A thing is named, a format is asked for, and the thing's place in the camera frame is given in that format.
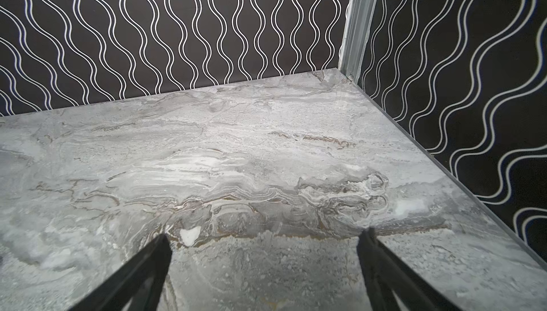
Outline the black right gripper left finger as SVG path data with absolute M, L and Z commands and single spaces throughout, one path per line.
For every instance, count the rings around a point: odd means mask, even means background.
M 158 309 L 171 259 L 168 237 L 160 234 L 71 309 Z

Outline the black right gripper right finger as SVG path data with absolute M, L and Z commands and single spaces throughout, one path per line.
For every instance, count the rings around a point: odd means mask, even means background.
M 393 251 L 377 239 L 375 229 L 359 235 L 357 254 L 373 310 L 458 310 Z

